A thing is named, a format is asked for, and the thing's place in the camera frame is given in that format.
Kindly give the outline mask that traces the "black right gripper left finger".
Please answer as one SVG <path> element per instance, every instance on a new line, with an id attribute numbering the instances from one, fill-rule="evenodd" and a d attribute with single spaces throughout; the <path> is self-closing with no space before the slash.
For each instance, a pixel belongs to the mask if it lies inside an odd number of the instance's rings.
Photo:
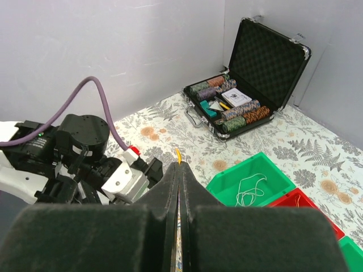
<path id="1" fill-rule="evenodd" d="M 131 205 L 36 204 L 1 247 L 2 271 L 174 271 L 179 165 Z"/>

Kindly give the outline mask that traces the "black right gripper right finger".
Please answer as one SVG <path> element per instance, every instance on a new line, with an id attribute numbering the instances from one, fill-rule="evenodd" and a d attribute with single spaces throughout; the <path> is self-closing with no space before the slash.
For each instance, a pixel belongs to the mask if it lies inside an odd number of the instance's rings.
<path id="1" fill-rule="evenodd" d="M 184 271 L 347 271 L 318 210 L 227 207 L 179 164 Z"/>

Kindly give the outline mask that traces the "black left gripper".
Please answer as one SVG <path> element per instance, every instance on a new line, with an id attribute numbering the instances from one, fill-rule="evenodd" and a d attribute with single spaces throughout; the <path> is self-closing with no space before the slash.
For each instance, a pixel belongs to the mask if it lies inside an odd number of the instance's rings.
<path id="1" fill-rule="evenodd" d="M 108 199 L 109 204 L 128 204 L 120 199 L 111 201 L 101 189 L 122 162 L 127 162 L 127 160 L 104 158 L 96 166 L 82 163 L 74 177 L 58 175 L 56 178 L 48 180 L 44 189 L 36 192 L 36 202 L 65 204 L 101 203 L 100 195 L 102 194 Z M 149 181 L 146 189 L 152 188 L 163 177 L 163 164 L 157 158 L 153 158 L 149 163 L 145 162 L 142 158 L 138 158 L 132 163 L 127 163 L 131 168 L 145 174 Z"/>

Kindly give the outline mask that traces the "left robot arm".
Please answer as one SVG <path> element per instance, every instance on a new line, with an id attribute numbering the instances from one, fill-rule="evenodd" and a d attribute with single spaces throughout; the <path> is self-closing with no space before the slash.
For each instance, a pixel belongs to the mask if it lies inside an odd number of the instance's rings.
<path id="1" fill-rule="evenodd" d="M 108 124 L 69 114 L 26 142 L 1 148 L 1 191 L 24 202 L 131 204 L 163 177 L 162 162 L 145 162 L 135 147 L 108 157 Z"/>

